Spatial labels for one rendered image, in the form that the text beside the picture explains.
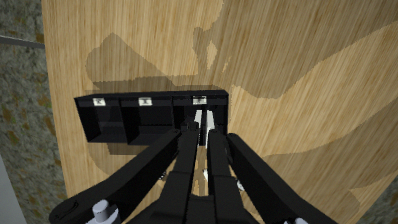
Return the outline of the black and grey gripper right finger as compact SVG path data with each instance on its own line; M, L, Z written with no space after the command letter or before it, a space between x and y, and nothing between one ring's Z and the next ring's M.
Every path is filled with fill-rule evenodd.
M207 116L208 195L214 195L216 224L250 224L230 167L265 224L338 224L301 198L237 134L222 135L212 110Z

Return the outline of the black rack of bins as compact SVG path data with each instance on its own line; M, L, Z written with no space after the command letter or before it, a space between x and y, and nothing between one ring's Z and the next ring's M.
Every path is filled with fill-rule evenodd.
M88 143L150 146L171 129L186 132L197 109L202 110L199 146L206 146L207 110L220 133L228 133L225 90L90 94L74 101Z

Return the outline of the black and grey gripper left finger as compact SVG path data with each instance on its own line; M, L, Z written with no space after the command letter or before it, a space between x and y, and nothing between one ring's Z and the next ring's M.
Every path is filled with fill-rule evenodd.
M202 110L187 131L171 129L106 180L66 199L49 214L51 224L122 224L177 157L147 224L184 224L192 191Z

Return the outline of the white domino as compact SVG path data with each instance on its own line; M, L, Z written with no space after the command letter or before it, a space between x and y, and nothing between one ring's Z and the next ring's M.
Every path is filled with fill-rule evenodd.
M204 174L204 176L205 176L205 178L206 178L206 180L207 180L207 182L208 182L208 173L207 173L207 169L206 169L206 170L203 170L203 174Z

